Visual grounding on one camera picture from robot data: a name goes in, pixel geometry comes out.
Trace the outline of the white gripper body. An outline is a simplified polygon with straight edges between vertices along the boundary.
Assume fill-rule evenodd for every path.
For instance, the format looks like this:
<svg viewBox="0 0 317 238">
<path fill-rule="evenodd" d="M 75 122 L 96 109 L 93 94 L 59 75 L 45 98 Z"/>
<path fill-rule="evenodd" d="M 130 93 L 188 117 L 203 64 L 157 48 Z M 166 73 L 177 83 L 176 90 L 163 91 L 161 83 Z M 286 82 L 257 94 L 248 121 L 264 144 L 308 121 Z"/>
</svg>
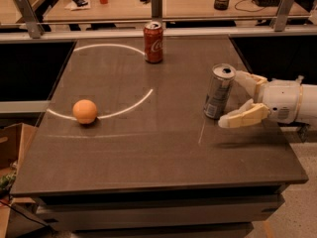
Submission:
<svg viewBox="0 0 317 238">
<path fill-rule="evenodd" d="M 303 93 L 301 81 L 302 76 L 295 80 L 274 79 L 261 87 L 258 101 L 268 108 L 269 120 L 283 124 L 296 120 Z"/>
</svg>

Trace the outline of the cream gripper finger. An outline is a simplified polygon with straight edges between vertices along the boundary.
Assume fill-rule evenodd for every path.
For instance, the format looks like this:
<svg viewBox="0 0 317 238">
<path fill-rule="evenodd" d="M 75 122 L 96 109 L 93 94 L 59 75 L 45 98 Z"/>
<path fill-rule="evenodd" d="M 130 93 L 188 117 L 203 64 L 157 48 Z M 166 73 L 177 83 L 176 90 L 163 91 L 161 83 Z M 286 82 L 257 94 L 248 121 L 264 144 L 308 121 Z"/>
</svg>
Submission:
<svg viewBox="0 0 317 238">
<path fill-rule="evenodd" d="M 228 129 L 253 126 L 261 123 L 268 114 L 269 109 L 266 105 L 255 103 L 253 99 L 250 99 L 239 109 L 221 116 L 218 125 Z"/>
<path fill-rule="evenodd" d="M 235 80 L 245 88 L 247 93 L 253 99 L 257 99 L 259 97 L 261 87 L 267 83 L 266 77 L 242 70 L 238 70 L 236 72 Z"/>
</svg>

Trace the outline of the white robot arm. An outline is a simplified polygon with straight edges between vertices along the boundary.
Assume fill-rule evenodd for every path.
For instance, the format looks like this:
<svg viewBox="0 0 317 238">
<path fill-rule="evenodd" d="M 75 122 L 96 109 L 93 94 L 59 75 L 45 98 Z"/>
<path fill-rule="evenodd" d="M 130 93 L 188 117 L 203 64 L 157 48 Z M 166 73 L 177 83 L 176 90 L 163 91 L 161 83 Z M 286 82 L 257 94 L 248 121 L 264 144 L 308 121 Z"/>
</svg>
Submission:
<svg viewBox="0 0 317 238">
<path fill-rule="evenodd" d="M 265 119 L 282 124 L 316 125 L 317 86 L 304 84 L 302 75 L 295 80 L 268 81 L 266 77 L 238 70 L 235 80 L 251 98 L 239 109 L 221 116 L 220 127 L 248 127 Z"/>
</svg>

